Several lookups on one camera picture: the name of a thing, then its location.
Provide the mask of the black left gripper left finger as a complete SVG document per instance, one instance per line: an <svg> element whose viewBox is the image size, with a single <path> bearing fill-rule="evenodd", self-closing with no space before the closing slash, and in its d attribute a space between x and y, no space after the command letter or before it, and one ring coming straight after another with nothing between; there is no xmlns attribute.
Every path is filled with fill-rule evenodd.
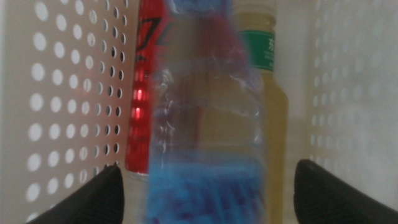
<svg viewBox="0 0 398 224"><path fill-rule="evenodd" d="M104 168L87 184L30 223L121 224L124 205L122 173L117 165L113 165Z"/></svg>

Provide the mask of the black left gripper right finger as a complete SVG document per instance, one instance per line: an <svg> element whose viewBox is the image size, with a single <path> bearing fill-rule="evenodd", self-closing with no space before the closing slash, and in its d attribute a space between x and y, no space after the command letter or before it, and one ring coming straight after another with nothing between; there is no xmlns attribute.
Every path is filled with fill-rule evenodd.
<svg viewBox="0 0 398 224"><path fill-rule="evenodd" d="M397 211L309 159L297 163L294 210L299 223L397 223Z"/></svg>

